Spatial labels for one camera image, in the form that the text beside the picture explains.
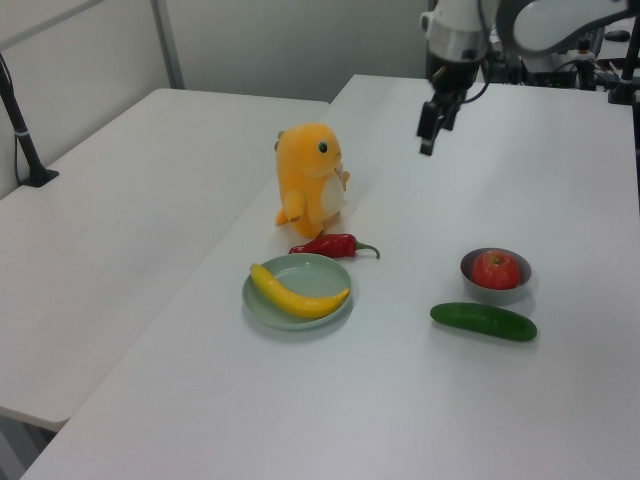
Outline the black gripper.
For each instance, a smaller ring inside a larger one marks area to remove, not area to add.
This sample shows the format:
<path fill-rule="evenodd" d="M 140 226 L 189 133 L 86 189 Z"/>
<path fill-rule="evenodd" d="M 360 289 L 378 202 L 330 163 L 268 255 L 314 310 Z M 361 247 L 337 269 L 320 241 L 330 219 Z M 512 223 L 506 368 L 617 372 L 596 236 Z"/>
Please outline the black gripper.
<path fill-rule="evenodd" d="M 473 86 L 479 70 L 478 61 L 455 62 L 436 55 L 429 57 L 429 83 L 434 95 L 433 101 L 425 102 L 417 128 L 421 139 L 420 153 L 433 154 L 434 143 L 441 127 L 452 131 L 461 103 L 467 99 L 468 90 Z"/>

